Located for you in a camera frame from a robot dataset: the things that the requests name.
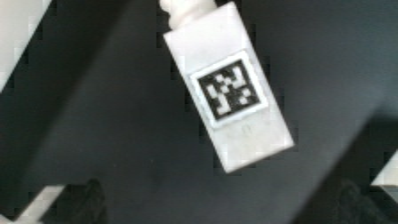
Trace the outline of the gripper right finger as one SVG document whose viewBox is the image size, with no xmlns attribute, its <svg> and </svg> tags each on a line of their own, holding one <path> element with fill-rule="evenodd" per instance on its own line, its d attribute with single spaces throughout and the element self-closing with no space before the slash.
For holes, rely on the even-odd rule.
<svg viewBox="0 0 398 224">
<path fill-rule="evenodd" d="M 341 182 L 338 191 L 336 224 L 398 224 L 348 180 Z"/>
</svg>

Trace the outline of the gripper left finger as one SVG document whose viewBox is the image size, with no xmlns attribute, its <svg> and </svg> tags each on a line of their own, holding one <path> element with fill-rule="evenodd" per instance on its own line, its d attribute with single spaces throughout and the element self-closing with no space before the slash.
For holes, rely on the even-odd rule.
<svg viewBox="0 0 398 224">
<path fill-rule="evenodd" d="M 96 179 L 66 185 L 39 221 L 43 224 L 108 224 L 105 193 Z"/>
</svg>

